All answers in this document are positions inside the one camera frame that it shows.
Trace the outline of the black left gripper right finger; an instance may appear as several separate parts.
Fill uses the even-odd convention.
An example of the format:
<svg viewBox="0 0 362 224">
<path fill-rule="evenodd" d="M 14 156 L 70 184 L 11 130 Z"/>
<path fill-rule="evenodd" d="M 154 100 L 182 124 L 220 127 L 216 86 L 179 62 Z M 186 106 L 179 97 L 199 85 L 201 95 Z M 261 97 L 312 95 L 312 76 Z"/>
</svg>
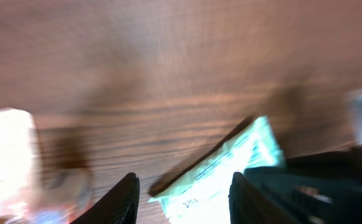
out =
<svg viewBox="0 0 362 224">
<path fill-rule="evenodd" d="M 257 190 L 240 172 L 229 189 L 231 224 L 293 224 L 299 221 Z"/>
</svg>

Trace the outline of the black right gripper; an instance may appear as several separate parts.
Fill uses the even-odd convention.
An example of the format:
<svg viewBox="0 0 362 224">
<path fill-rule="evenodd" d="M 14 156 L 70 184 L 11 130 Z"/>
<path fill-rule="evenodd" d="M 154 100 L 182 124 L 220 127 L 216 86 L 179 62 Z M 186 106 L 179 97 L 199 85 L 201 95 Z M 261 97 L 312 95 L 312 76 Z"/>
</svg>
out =
<svg viewBox="0 0 362 224">
<path fill-rule="evenodd" d="M 255 167 L 247 180 L 280 212 L 300 223 L 362 223 L 362 149 Z"/>
</svg>

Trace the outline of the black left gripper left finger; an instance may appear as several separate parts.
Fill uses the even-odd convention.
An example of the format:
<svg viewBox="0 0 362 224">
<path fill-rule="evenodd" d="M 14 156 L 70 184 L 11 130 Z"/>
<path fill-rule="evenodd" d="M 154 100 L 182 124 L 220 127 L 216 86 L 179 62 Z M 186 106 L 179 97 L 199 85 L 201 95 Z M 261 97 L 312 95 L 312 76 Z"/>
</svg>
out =
<svg viewBox="0 0 362 224">
<path fill-rule="evenodd" d="M 71 224 L 135 224 L 139 199 L 140 180 L 130 172 Z"/>
</svg>

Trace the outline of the light green wipes packet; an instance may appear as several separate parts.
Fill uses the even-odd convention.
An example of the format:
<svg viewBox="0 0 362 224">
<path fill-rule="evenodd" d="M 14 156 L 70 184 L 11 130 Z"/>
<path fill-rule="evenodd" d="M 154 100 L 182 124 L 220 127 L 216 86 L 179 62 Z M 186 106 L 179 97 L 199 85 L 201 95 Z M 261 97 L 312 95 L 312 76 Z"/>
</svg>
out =
<svg viewBox="0 0 362 224">
<path fill-rule="evenodd" d="M 228 195 L 234 173 L 284 165 L 268 117 L 259 116 L 149 201 L 160 203 L 171 224 L 229 223 Z"/>
</svg>

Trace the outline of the small orange box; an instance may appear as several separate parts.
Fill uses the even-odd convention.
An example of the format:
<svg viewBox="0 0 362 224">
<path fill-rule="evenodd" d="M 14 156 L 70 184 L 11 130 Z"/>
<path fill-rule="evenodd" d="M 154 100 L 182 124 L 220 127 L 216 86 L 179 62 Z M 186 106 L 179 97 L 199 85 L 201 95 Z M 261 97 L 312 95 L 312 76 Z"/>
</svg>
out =
<svg viewBox="0 0 362 224">
<path fill-rule="evenodd" d="M 92 187 L 85 169 L 62 169 L 45 187 L 38 189 L 28 219 L 37 224 L 71 223 L 90 208 Z"/>
</svg>

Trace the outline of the brown snack pouch red label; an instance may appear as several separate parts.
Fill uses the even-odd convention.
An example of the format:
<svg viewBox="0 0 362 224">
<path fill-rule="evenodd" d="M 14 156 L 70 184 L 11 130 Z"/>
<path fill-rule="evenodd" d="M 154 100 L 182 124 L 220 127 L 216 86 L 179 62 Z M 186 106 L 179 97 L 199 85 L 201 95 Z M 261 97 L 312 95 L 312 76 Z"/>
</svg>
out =
<svg viewBox="0 0 362 224">
<path fill-rule="evenodd" d="M 0 110 L 0 217 L 28 213 L 39 193 L 40 155 L 32 115 Z"/>
</svg>

